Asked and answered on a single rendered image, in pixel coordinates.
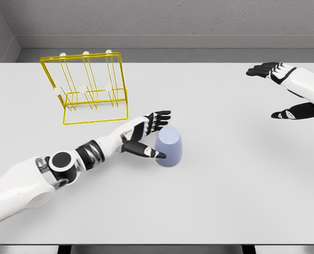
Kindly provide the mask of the lavender plastic cup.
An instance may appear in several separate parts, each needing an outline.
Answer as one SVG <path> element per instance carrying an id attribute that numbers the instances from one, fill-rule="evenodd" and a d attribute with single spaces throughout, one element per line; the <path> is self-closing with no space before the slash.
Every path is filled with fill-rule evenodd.
<path id="1" fill-rule="evenodd" d="M 165 159 L 156 159 L 163 167 L 176 166 L 182 158 L 182 140 L 179 131 L 172 127 L 163 127 L 157 136 L 155 149 L 166 155 Z"/>

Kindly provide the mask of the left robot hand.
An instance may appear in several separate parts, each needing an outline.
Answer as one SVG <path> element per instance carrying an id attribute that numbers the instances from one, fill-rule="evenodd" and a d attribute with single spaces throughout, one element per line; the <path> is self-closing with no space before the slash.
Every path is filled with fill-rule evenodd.
<path id="1" fill-rule="evenodd" d="M 144 158 L 166 159 L 167 156 L 140 141 L 152 132 L 158 132 L 168 124 L 171 111 L 157 111 L 130 120 L 120 127 L 120 152 L 128 152 Z"/>

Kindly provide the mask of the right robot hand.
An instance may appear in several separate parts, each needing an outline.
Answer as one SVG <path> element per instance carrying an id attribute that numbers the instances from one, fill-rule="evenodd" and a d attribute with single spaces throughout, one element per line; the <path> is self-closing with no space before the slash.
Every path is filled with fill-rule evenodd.
<path id="1" fill-rule="evenodd" d="M 306 103 L 298 104 L 271 115 L 273 119 L 303 120 L 314 118 L 314 73 L 282 62 L 266 62 L 246 72 L 247 76 L 269 79 L 285 87 L 290 93 L 304 98 Z"/>

